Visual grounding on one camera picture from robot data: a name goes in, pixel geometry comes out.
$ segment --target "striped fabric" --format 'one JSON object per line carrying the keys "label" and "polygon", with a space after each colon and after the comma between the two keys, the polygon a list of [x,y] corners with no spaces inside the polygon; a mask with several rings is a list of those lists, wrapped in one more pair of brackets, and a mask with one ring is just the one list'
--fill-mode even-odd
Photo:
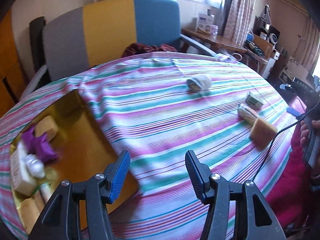
{"label": "striped fabric", "polygon": [[[197,73],[211,78],[209,90],[188,90],[186,79]],[[237,115],[249,91],[265,103],[259,115],[278,129],[294,121],[269,83],[221,54],[216,58],[172,52],[136,55],[52,82],[0,120],[0,214],[19,239],[27,235],[12,199],[10,143],[37,114],[74,89],[116,152],[130,152],[131,171],[140,184],[139,193],[110,216],[117,239],[199,239],[208,207],[196,199],[185,152],[194,150],[200,162],[228,180],[252,178],[266,151],[255,149],[249,139],[251,127]],[[257,176],[264,195],[284,170],[293,129],[276,139]],[[229,215],[228,238],[234,203]],[[87,231],[83,235],[88,239]]]}

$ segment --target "armrest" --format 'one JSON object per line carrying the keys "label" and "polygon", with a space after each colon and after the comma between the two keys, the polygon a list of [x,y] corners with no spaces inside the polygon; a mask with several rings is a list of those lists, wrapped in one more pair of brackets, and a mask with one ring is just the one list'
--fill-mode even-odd
{"label": "armrest", "polygon": [[217,53],[215,53],[213,50],[207,48],[206,46],[200,44],[199,42],[181,34],[181,40],[184,41],[185,43],[189,44],[190,46],[199,49],[202,51],[205,55],[215,57]]}
{"label": "armrest", "polygon": [[20,97],[20,101],[25,99],[28,95],[30,95],[36,89],[40,79],[42,78],[42,76],[46,72],[47,72],[47,66],[46,65],[43,65],[41,68],[39,68],[39,70],[37,71],[35,76],[31,79],[30,83],[27,85],[26,89],[22,93],[22,95]]}

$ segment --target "pink cloth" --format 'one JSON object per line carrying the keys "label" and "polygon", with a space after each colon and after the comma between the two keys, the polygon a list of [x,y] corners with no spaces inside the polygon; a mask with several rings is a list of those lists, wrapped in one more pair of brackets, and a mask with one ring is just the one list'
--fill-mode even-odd
{"label": "pink cloth", "polygon": [[310,170],[302,160],[300,125],[294,130],[291,146],[287,166],[266,197],[282,228],[293,222],[296,227],[301,227],[314,203],[309,186]]}

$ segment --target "blue gripper pad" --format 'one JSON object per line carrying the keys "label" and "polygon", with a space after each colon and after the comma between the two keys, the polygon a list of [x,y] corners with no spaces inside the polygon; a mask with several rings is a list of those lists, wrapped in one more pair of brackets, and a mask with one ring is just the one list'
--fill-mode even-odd
{"label": "blue gripper pad", "polygon": [[124,179],[128,173],[130,166],[130,154],[127,151],[122,151],[119,158],[116,160],[113,170],[113,176],[110,182],[109,200],[113,203],[120,194]]}
{"label": "blue gripper pad", "polygon": [[186,152],[185,163],[196,196],[205,203],[207,199],[205,193],[210,190],[209,176],[212,173],[207,165],[199,162],[193,151]]}

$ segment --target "screw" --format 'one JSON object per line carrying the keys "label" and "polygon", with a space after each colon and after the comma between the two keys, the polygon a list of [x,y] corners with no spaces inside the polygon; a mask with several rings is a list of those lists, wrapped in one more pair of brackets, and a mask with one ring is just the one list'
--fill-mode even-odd
{"label": "screw", "polygon": [[218,179],[220,179],[220,175],[217,174],[217,173],[212,174],[212,175],[211,175],[211,179],[218,180]]}
{"label": "screw", "polygon": [[104,178],[104,174],[103,173],[98,173],[95,176],[96,179],[103,179]]}
{"label": "screw", "polygon": [[254,185],[253,181],[251,181],[251,180],[247,180],[247,181],[245,182],[245,184],[246,184],[248,187],[252,187],[252,186]]}
{"label": "screw", "polygon": [[62,182],[61,182],[61,185],[62,186],[68,186],[70,184],[70,181],[68,180],[68,179],[65,179],[65,180],[63,180]]}

